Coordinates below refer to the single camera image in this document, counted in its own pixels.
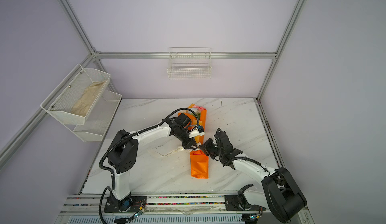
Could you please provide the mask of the orange wrapping paper sheet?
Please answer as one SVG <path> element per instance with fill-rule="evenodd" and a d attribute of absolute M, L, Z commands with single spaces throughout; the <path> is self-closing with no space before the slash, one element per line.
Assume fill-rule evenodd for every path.
<path fill-rule="evenodd" d="M 191 104 L 188 109 L 191 109 L 197 118 L 188 110 L 183 110 L 178 113 L 178 116 L 181 113 L 186 114 L 191 119 L 191 124 L 188 127 L 188 130 L 193 130 L 194 126 L 198 123 L 199 125 L 206 127 L 206 116 L 207 110 L 198 111 L 194 108 L 195 104 Z M 201 150 L 190 152 L 190 164 L 191 164 L 191 176 L 198 179 L 208 179 L 209 178 L 209 157 L 206 156 Z"/>

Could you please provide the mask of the white string ribbon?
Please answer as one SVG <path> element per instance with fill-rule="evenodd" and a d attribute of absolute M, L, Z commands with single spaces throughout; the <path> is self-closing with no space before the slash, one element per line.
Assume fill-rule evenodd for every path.
<path fill-rule="evenodd" d="M 198 150 L 200 149 L 199 146 L 200 146 L 200 145 L 198 145 L 197 147 L 193 147 L 192 149 L 185 149 L 185 148 L 183 148 L 183 147 L 177 147 L 176 149 L 174 149 L 174 150 L 168 152 L 167 154 L 165 154 L 165 155 L 162 155 L 162 154 L 161 154 L 160 156 L 161 156 L 161 158 L 163 158 L 163 157 L 171 156 L 171 155 L 176 154 L 176 153 L 178 153 L 178 152 L 192 152 L 192 151 L 198 151 Z"/>

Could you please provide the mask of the pink fake rose spray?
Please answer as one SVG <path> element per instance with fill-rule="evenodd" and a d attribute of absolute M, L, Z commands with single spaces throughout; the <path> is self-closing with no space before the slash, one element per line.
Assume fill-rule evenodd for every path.
<path fill-rule="evenodd" d="M 206 110 L 206 108 L 204 108 L 202 106 L 198 106 L 198 105 L 194 105 L 194 108 L 196 108 L 200 112 Z"/>

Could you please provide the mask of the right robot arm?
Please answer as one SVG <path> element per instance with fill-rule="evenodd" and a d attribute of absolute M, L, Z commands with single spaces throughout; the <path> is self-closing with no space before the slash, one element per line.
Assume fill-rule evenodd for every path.
<path fill-rule="evenodd" d="M 289 170 L 284 167 L 272 168 L 248 157 L 233 147 L 226 132 L 217 129 L 214 137 L 199 146 L 200 150 L 224 167 L 230 167 L 249 176 L 258 185 L 247 184 L 237 194 L 226 195 L 227 211 L 244 211 L 242 220 L 255 224 L 265 210 L 281 223 L 289 224 L 291 219 L 307 205 Z"/>

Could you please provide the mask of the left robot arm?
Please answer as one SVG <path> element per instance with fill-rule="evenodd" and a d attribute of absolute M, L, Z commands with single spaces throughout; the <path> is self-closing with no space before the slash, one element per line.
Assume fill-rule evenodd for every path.
<path fill-rule="evenodd" d="M 198 147 L 195 137 L 204 134 L 204 127 L 198 123 L 193 124 L 185 113 L 177 117 L 169 115 L 160 123 L 138 131 L 117 132 L 99 161 L 99 168 L 110 173 L 111 195 L 118 201 L 131 195 L 130 170 L 136 163 L 140 145 L 173 136 L 181 142 L 183 149 L 195 150 Z"/>

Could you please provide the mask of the lower white mesh shelf basket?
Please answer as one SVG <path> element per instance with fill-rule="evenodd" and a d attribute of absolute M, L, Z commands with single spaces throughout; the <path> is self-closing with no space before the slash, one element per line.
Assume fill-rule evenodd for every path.
<path fill-rule="evenodd" d="M 77 125 L 73 133 L 83 142 L 102 141 L 121 99 L 122 95 L 105 90 L 91 111 L 85 124 Z"/>

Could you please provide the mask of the white mesh shelf basket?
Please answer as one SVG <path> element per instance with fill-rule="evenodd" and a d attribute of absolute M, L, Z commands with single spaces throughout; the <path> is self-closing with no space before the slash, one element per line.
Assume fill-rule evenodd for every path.
<path fill-rule="evenodd" d="M 83 142 L 102 141 L 121 99 L 122 95 L 105 90 L 91 111 L 85 124 L 77 125 L 73 133 Z"/>
<path fill-rule="evenodd" d="M 92 68 L 83 68 L 80 64 L 78 64 L 67 75 L 66 79 L 64 79 L 41 103 L 40 107 L 63 125 L 85 124 L 92 109 L 95 107 L 96 103 L 110 83 L 110 79 L 111 75 L 106 72 Z M 70 113 L 72 107 L 80 99 L 86 87 L 91 85 L 93 82 L 105 80 L 105 85 L 102 87 L 86 117 Z"/>

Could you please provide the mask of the beige cloth in basket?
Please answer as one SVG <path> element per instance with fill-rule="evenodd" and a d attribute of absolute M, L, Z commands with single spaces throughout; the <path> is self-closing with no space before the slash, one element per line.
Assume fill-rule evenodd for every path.
<path fill-rule="evenodd" d="M 96 97 L 100 93 L 102 87 L 105 85 L 105 81 L 93 82 L 86 87 L 80 99 L 72 107 L 70 113 L 86 117 L 87 113 L 91 109 L 92 104 L 96 100 Z"/>

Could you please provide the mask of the upper white mesh shelf basket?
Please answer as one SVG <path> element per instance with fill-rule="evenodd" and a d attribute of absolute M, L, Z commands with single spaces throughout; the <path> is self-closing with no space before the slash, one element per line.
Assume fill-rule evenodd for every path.
<path fill-rule="evenodd" d="M 92 68 L 83 68 L 80 64 L 78 64 L 67 75 L 66 79 L 64 79 L 41 103 L 40 107 L 63 125 L 85 124 L 92 109 L 95 107 L 96 103 L 110 83 L 110 79 L 111 75 L 106 72 Z M 105 80 L 105 85 L 102 87 L 86 117 L 70 113 L 72 107 L 80 99 L 86 87 L 91 85 L 93 82 Z"/>

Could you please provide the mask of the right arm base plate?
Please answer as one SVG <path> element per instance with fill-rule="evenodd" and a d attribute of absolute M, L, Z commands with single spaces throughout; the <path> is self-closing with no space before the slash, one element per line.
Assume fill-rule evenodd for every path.
<path fill-rule="evenodd" d="M 225 195 L 226 211 L 265 211 L 266 208 L 249 204 L 241 195 Z"/>

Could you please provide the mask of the aluminium rail front frame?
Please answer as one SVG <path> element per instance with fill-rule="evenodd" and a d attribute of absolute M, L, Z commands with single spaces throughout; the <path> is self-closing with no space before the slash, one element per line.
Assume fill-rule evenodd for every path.
<path fill-rule="evenodd" d="M 252 206 L 242 209 L 231 193 L 140 194 L 133 207 L 116 212 L 99 194 L 70 195 L 57 224 L 277 224 L 269 209 Z"/>

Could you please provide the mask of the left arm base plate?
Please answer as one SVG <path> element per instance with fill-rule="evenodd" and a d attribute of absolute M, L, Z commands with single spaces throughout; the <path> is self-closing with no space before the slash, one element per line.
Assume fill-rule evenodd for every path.
<path fill-rule="evenodd" d="M 104 213 L 136 213 L 140 209 L 145 209 L 147 203 L 146 196 L 127 196 L 122 200 L 117 200 L 112 194 L 107 197 L 104 206 Z"/>

